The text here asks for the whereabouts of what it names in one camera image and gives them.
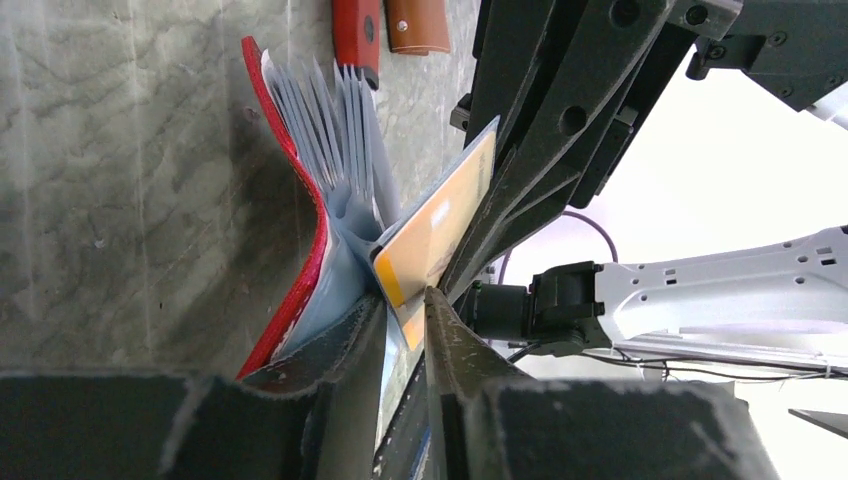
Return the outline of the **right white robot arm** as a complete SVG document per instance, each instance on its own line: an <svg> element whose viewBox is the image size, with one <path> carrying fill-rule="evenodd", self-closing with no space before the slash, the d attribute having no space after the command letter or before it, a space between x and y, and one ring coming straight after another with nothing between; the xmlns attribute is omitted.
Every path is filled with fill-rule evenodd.
<svg viewBox="0 0 848 480"><path fill-rule="evenodd" d="M570 207L583 208L685 66L742 72L788 107L847 84L843 1L485 1L471 92L453 124L498 120L494 180L440 287L467 299L481 335L536 354L637 351L660 331L847 320L847 230L653 264L592 262L535 276L528 291L471 282Z"/></svg>

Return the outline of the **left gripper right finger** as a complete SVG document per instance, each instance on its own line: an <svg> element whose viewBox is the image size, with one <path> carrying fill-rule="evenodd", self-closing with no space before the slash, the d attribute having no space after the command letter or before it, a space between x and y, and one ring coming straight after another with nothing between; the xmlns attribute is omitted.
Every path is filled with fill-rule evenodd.
<svg viewBox="0 0 848 480"><path fill-rule="evenodd" d="M773 479L743 403L719 386L538 380L425 292L436 479Z"/></svg>

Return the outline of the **orange credit card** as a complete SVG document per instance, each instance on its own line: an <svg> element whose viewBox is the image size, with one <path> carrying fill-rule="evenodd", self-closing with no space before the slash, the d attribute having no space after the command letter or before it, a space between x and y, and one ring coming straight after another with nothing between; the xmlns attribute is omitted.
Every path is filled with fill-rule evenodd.
<svg viewBox="0 0 848 480"><path fill-rule="evenodd" d="M499 120L494 117L411 213L377 242L373 270L400 338L412 351L425 336L424 292L439 283L489 190Z"/></svg>

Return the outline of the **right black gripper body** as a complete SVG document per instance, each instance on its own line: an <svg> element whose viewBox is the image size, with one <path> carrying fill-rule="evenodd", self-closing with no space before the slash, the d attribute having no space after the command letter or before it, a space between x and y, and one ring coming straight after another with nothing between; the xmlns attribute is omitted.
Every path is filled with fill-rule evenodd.
<svg viewBox="0 0 848 480"><path fill-rule="evenodd" d="M692 80L738 70L795 111L847 83L844 0L674 1L667 23L695 36Z"/></svg>

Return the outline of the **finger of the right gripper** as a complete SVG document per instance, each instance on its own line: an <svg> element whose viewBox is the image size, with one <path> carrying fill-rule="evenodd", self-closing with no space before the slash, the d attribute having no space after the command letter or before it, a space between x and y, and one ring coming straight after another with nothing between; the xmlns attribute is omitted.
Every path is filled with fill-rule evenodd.
<svg viewBox="0 0 848 480"><path fill-rule="evenodd" d="M440 283L450 300L486 265L560 215L672 10L665 0L588 2L572 44L583 43L588 52L564 59L556 78L568 76L584 57L590 86L548 91L521 142L503 159L495 152L492 185ZM470 106L467 135L483 128Z"/></svg>
<svg viewBox="0 0 848 480"><path fill-rule="evenodd" d="M475 38L478 59L471 90L471 118L485 126L500 117L496 157L503 159L526 134L545 95L552 90L583 92L590 86L582 57L569 75L556 73L583 43L581 32L588 1L484 1Z"/></svg>

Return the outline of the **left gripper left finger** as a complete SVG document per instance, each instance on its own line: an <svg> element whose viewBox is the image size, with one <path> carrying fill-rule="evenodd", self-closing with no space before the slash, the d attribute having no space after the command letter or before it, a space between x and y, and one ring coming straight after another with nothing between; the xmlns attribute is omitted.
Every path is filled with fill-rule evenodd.
<svg viewBox="0 0 848 480"><path fill-rule="evenodd" d="M336 326L231 381L190 371L1 374L5 479L367 479L386 331L363 296Z"/></svg>

